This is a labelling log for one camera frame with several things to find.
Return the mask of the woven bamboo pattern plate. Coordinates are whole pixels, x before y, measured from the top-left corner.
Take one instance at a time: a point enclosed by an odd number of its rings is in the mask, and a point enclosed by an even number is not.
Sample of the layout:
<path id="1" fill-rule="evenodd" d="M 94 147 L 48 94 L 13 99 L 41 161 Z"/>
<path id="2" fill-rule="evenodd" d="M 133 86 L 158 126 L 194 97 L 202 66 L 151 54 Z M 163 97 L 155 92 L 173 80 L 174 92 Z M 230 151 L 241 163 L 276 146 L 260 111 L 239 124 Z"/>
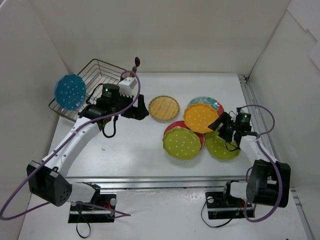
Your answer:
<path id="1" fill-rule="evenodd" d="M 174 120 L 179 112 L 178 101 L 168 95 L 159 95 L 153 98 L 148 104 L 150 116 L 158 122 L 169 122 Z"/>

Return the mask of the aluminium rail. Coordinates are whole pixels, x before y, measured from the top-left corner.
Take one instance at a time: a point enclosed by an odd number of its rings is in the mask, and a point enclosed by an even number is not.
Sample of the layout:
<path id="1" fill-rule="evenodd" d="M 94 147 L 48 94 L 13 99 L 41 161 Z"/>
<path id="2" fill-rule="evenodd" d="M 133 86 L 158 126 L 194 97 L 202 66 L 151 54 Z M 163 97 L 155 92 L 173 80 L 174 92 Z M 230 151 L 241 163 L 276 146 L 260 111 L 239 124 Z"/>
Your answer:
<path id="1" fill-rule="evenodd" d="M 104 191 L 219 188 L 227 181 L 244 181 L 244 176 L 176 176 L 176 177 L 68 177 L 74 183 L 89 183 Z"/>
<path id="2" fill-rule="evenodd" d="M 253 92 L 253 88 L 251 87 L 250 83 L 248 83 L 249 78 L 246 77 L 243 74 L 238 74 L 238 79 L 241 85 L 241 89 L 244 95 L 244 99 L 246 102 L 246 105 L 251 104 L 258 104 L 257 99 L 255 97 L 255 94 Z M 263 109 L 256 106 L 250 106 L 249 108 L 246 108 L 246 112 L 249 112 L 252 114 L 251 121 L 253 124 L 253 129 L 260 133 L 267 131 L 267 125 L 263 117 L 263 113 L 265 112 Z M 270 135 L 265 134 L 261 137 L 261 141 L 263 142 L 264 146 L 269 150 L 269 152 L 272 155 L 275 155 L 275 146 L 273 145 L 273 142 L 271 141 Z M 307 217 L 305 215 L 305 208 L 302 203 L 302 197 L 301 194 L 297 191 L 297 188 L 295 185 L 290 183 L 290 192 L 292 194 L 293 200 L 295 202 L 295 206 L 297 208 L 297 212 L 299 214 L 299 217 L 301 219 L 304 231 L 306 233 L 306 237 L 308 240 L 315 240 L 315 235 L 310 227 L 310 224 L 307 220 Z"/>

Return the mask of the green polka dot bowl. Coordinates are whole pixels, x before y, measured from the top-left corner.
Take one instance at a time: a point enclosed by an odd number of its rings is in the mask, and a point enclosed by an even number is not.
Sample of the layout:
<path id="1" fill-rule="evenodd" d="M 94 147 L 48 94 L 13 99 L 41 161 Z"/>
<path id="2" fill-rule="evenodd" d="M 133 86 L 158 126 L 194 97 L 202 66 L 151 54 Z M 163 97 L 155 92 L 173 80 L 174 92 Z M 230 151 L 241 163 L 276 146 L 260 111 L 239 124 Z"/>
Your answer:
<path id="1" fill-rule="evenodd" d="M 218 136 L 217 131 L 209 132 L 204 135 L 205 146 L 215 159 L 221 161 L 233 160 L 236 158 L 241 150 L 236 148 L 235 141 L 231 143 L 226 142 Z"/>
<path id="2" fill-rule="evenodd" d="M 171 157 L 178 160 L 191 160 L 202 149 L 200 138 L 183 127 L 174 127 L 167 131 L 162 138 L 162 146 Z"/>

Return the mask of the blue polka dot bowl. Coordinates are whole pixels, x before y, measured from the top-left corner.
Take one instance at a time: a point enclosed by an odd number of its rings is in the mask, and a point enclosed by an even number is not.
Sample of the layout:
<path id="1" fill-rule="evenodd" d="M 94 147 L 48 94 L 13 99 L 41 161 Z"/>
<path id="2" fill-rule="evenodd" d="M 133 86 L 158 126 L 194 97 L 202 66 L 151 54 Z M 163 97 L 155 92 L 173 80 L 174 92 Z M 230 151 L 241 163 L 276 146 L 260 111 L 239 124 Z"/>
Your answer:
<path id="1" fill-rule="evenodd" d="M 85 101 L 86 84 L 75 73 L 64 75 L 57 81 L 54 88 L 54 98 L 57 104 L 65 110 L 76 110 Z"/>

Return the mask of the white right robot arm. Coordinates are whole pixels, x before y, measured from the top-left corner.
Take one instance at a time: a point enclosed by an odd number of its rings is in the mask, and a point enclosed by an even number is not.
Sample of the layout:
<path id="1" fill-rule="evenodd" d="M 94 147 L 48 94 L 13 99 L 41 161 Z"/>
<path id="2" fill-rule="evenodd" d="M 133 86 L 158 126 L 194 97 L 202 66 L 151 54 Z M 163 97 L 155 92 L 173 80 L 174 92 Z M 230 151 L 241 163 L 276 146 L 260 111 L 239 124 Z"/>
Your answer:
<path id="1" fill-rule="evenodd" d="M 261 141 L 264 133 L 252 131 L 251 114 L 241 107 L 235 117 L 223 112 L 209 129 L 218 132 L 226 143 L 235 142 L 236 150 L 241 150 L 252 162 L 252 168 L 245 182 L 229 181 L 221 193 L 221 200 L 233 206 L 242 199 L 249 204 L 285 208 L 289 201 L 291 167 L 272 156 Z"/>

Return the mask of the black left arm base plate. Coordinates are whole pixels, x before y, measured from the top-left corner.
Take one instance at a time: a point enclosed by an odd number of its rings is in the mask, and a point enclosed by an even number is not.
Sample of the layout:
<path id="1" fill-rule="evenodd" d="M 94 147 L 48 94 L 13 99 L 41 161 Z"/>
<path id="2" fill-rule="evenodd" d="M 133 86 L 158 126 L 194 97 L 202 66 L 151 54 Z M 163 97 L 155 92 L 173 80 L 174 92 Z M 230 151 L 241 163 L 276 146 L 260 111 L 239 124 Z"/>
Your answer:
<path id="1" fill-rule="evenodd" d="M 102 208 L 76 204 L 69 208 L 68 223 L 75 224 L 75 231 L 81 239 L 87 239 L 92 232 L 92 224 L 108 224 L 115 221 L 117 195 L 108 193 L 100 195 L 94 205 Z"/>

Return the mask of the yellow polka dot bowl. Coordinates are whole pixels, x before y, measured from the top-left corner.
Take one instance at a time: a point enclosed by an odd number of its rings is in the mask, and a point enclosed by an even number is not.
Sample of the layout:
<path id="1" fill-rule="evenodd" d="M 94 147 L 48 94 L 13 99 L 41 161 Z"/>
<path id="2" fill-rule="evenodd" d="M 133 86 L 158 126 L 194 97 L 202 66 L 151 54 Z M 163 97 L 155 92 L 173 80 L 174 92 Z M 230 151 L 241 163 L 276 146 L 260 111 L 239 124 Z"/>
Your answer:
<path id="1" fill-rule="evenodd" d="M 183 113 L 185 125 L 193 132 L 206 134 L 213 130 L 209 125 L 219 117 L 218 112 L 208 104 L 196 103 L 188 106 Z"/>

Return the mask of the aluminium front rail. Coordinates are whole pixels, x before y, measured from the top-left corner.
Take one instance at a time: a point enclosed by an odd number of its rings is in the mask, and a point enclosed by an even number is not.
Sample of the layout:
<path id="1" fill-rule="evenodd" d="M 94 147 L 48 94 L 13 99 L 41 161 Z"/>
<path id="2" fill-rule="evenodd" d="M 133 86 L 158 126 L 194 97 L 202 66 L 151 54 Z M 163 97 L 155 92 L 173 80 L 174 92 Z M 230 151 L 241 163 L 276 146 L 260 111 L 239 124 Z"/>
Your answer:
<path id="1" fill-rule="evenodd" d="M 176 177 L 68 177 L 74 183 L 89 183 L 104 191 L 219 188 L 227 181 L 244 181 L 244 176 L 176 176 Z"/>

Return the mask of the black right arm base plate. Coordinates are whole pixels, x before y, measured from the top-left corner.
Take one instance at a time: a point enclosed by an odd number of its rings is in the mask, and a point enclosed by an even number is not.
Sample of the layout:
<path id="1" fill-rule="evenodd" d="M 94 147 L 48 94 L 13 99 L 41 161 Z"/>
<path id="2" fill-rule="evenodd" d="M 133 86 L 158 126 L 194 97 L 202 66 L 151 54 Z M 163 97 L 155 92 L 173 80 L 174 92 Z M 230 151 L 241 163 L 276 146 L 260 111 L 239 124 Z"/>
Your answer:
<path id="1" fill-rule="evenodd" d="M 232 220 L 255 216 L 256 206 L 245 202 L 247 183 L 236 180 L 227 181 L 220 190 L 207 191 L 200 211 L 201 220 L 209 228 L 217 229 L 228 225 Z"/>

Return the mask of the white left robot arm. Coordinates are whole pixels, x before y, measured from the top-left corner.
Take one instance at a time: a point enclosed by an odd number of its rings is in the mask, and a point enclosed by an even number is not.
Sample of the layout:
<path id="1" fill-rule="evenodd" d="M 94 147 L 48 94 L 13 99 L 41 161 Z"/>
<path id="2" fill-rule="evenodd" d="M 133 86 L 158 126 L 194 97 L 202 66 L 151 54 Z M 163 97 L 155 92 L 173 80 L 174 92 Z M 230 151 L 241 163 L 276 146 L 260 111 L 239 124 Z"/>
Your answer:
<path id="1" fill-rule="evenodd" d="M 100 189 L 89 183 L 69 183 L 66 176 L 85 146 L 105 125 L 118 116 L 143 120 L 149 115 L 144 95 L 123 94 L 122 87 L 111 83 L 102 86 L 101 96 L 89 103 L 80 113 L 73 128 L 63 141 L 40 163 L 31 161 L 27 166 L 29 190 L 32 194 L 57 207 L 66 202 L 82 202 L 89 210 L 100 204 Z"/>

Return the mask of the aluminium right side rail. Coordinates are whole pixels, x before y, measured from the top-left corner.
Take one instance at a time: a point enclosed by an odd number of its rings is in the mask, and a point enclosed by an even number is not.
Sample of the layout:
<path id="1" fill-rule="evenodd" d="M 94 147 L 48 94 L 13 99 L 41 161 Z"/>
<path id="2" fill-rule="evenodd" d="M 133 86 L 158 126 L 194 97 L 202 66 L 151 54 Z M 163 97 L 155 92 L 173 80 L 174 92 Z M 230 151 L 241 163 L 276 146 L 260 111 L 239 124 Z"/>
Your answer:
<path id="1" fill-rule="evenodd" d="M 246 102 L 246 105 L 251 104 L 258 104 L 257 99 L 255 97 L 255 94 L 253 92 L 253 88 L 251 87 L 250 83 L 248 83 L 249 78 L 246 77 L 243 74 L 238 74 L 238 79 L 241 85 L 241 89 L 244 95 L 244 99 Z M 263 117 L 263 113 L 265 112 L 263 109 L 256 106 L 250 106 L 249 108 L 246 108 L 246 112 L 249 112 L 252 114 L 251 121 L 253 124 L 253 129 L 260 133 L 267 131 L 267 125 Z M 270 135 L 265 134 L 261 137 L 261 141 L 263 142 L 264 146 L 269 150 L 269 152 L 272 155 L 275 155 L 275 146 L 273 145 L 273 142 L 271 141 Z M 293 200 L 295 202 L 295 206 L 297 208 L 297 212 L 299 214 L 299 217 L 301 219 L 304 231 L 306 233 L 306 237 L 308 240 L 315 240 L 315 235 L 310 227 L 310 224 L 307 220 L 307 217 L 305 215 L 305 208 L 302 203 L 302 197 L 301 194 L 297 191 L 297 188 L 295 185 L 290 183 L 290 192 L 292 194 Z"/>

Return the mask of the red plate with teal flower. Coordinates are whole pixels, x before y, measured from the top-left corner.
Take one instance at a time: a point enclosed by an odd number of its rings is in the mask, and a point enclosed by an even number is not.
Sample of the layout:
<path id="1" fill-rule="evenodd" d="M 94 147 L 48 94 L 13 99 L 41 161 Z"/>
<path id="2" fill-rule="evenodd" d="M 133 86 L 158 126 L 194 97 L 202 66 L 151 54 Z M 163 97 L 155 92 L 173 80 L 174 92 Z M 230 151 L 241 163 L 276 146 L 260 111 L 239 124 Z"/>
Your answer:
<path id="1" fill-rule="evenodd" d="M 170 130 L 172 130 L 174 128 L 185 128 L 187 130 L 190 130 L 190 128 L 185 124 L 185 122 L 183 120 L 178 120 L 178 121 L 175 121 L 175 122 L 171 123 L 170 125 L 168 125 L 166 127 L 166 129 L 163 132 L 163 136 L 165 136 L 165 134 L 168 131 L 170 131 Z M 198 133 L 198 132 L 194 132 L 194 133 L 198 136 L 198 138 L 200 140 L 200 144 L 201 144 L 201 149 L 202 149 L 204 147 L 204 145 L 205 145 L 205 137 L 204 137 L 204 135 L 202 133 Z"/>

